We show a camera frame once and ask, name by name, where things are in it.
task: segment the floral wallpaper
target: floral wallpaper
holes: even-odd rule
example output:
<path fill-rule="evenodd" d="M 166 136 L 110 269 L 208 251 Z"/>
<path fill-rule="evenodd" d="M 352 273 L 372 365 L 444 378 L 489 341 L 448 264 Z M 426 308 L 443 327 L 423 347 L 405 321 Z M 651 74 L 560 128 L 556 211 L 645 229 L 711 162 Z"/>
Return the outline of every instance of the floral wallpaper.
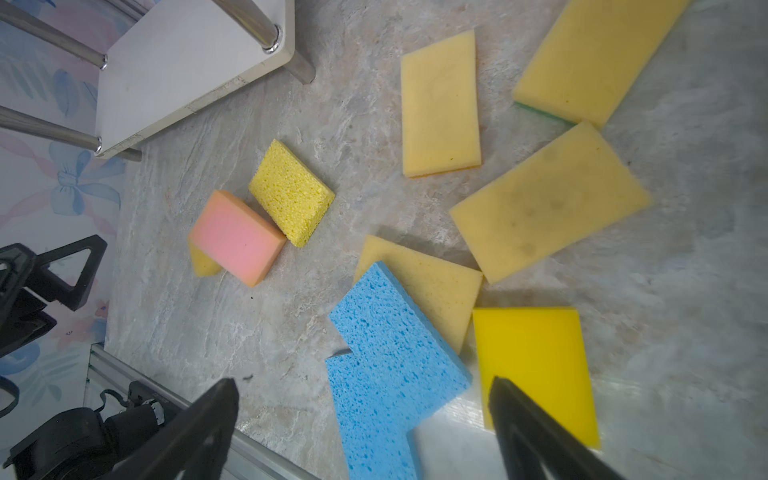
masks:
<path fill-rule="evenodd" d="M 11 3 L 98 51 L 107 51 L 133 24 L 102 0 Z M 141 3 L 150 8 L 155 1 Z M 91 133 L 98 75 L 86 61 L 0 22 L 3 106 Z M 103 161 L 81 148 L 0 130 L 0 247 L 23 243 L 42 253 L 94 233 L 108 243 L 88 303 L 76 312 L 52 303 L 45 311 L 58 325 L 0 358 L 0 375 L 21 390 L 18 407 L 0 419 L 0 462 L 44 421 L 83 405 L 88 352 L 107 328 L 124 171 L 120 158 Z M 86 257 L 62 259 L 51 270 L 74 283 Z M 13 476 L 6 469 L 0 478 Z"/>

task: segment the pink sponge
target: pink sponge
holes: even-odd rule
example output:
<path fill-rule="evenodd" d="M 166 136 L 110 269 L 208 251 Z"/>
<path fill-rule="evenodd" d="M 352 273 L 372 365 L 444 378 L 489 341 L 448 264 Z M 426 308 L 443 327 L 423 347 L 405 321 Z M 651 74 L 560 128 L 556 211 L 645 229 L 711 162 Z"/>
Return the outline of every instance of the pink sponge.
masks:
<path fill-rule="evenodd" d="M 286 236 L 230 192 L 214 191 L 189 240 L 248 286 L 270 271 Z"/>

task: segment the blue flower pattern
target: blue flower pattern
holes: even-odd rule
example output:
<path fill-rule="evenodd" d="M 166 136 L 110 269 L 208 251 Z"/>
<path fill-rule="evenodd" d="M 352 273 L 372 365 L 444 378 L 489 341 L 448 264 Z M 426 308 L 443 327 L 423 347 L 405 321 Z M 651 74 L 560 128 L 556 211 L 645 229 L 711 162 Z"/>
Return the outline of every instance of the blue flower pattern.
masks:
<path fill-rule="evenodd" d="M 120 194 L 112 187 L 98 182 L 81 183 L 81 180 L 100 180 L 125 172 L 125 162 L 112 157 L 98 169 L 83 173 L 91 162 L 91 152 L 70 145 L 51 142 L 48 148 L 51 160 L 58 168 L 58 187 L 51 192 L 51 208 L 59 215 L 82 215 L 85 202 L 82 194 L 104 198 L 120 206 Z"/>
<path fill-rule="evenodd" d="M 28 343 L 20 349 L 0 357 L 0 375 L 13 375 L 25 370 L 40 356 L 40 346 Z"/>

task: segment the bright yellow sponge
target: bright yellow sponge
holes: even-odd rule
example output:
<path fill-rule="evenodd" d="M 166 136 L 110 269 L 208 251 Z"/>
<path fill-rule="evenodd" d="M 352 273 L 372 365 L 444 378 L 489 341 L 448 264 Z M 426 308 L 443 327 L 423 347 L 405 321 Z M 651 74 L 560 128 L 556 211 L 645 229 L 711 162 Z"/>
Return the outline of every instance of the bright yellow sponge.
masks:
<path fill-rule="evenodd" d="M 336 195 L 288 147 L 272 141 L 248 190 L 296 247 L 304 247 Z"/>
<path fill-rule="evenodd" d="M 383 261 L 432 326 L 457 353 L 467 334 L 482 273 L 368 235 L 355 271 L 355 282 Z"/>
<path fill-rule="evenodd" d="M 221 265 L 214 262 L 202 250 L 194 246 L 191 241 L 187 240 L 187 245 L 190 249 L 190 258 L 192 259 L 192 268 L 194 268 L 195 275 L 211 276 L 221 271 Z"/>
<path fill-rule="evenodd" d="M 485 427 L 495 376 L 510 379 L 581 443 L 600 448 L 587 355 L 572 308 L 478 308 L 475 322 Z"/>

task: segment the white shelf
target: white shelf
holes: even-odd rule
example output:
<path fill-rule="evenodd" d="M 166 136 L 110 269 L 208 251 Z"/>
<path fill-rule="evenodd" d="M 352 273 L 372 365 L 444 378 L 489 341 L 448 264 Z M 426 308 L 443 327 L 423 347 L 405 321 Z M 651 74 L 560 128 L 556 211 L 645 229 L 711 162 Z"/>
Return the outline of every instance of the white shelf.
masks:
<path fill-rule="evenodd" d="M 295 51 L 293 0 L 254 0 L 282 31 L 268 55 L 212 0 L 163 0 L 107 52 L 96 135 L 109 158 L 285 65 Z"/>

